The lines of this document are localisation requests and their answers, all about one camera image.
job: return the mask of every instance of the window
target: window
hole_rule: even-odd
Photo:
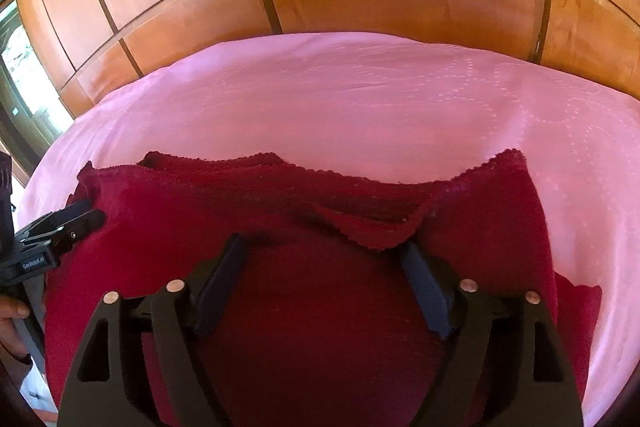
[[[0,12],[0,139],[30,174],[72,123],[12,2]]]
[[[46,121],[56,136],[66,131],[73,119],[33,52],[24,26],[18,26],[11,33],[2,51],[2,60],[31,114]]]

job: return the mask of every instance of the dark sleeve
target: dark sleeve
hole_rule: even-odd
[[[23,360],[18,360],[9,352],[7,352],[2,344],[0,344],[0,362],[6,368],[11,381],[18,389],[20,389],[22,381],[30,372],[31,367],[33,366],[33,360],[31,360],[31,357],[25,357]]]

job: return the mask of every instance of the black plastic bracket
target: black plastic bracket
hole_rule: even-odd
[[[164,427],[153,404],[140,335],[152,331],[162,376],[181,427],[232,427],[190,340],[216,327],[241,271],[237,235],[222,256],[153,295],[98,304],[69,372],[59,427]],[[411,427],[459,427],[491,343],[504,350],[481,427],[579,427],[580,400],[544,302],[484,294],[441,260],[407,244],[402,266],[428,327],[448,339],[449,356]]]
[[[0,182],[3,179],[4,174],[0,171]],[[0,218],[6,217],[7,208],[6,202],[0,200]],[[90,201],[82,200],[42,216],[18,230],[14,236],[14,224],[9,215],[9,221],[2,221],[0,233],[4,238],[0,251],[0,292],[31,304],[23,283],[57,268],[61,256],[99,229],[104,219],[101,210],[92,208]],[[44,331],[36,314],[15,322],[23,341],[30,346],[38,369],[44,372]]]

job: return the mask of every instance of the red fabric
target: red fabric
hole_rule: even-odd
[[[218,254],[233,232],[249,243],[246,267],[218,329],[196,349],[239,427],[410,422],[442,357],[398,259],[381,253],[412,235],[490,293],[538,291],[584,393],[600,289],[553,272],[518,151],[419,185],[307,171],[273,154],[204,162],[149,153],[134,166],[89,164],[78,179],[73,199],[90,197],[107,220],[48,280],[47,377],[57,401],[104,293],[154,293]],[[162,418],[176,425],[146,352]]]

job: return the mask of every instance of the finger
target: finger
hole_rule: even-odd
[[[8,295],[0,295],[0,319],[23,319],[31,313],[29,307]]]
[[[0,320],[0,344],[18,359],[23,359],[29,354],[11,319]]]

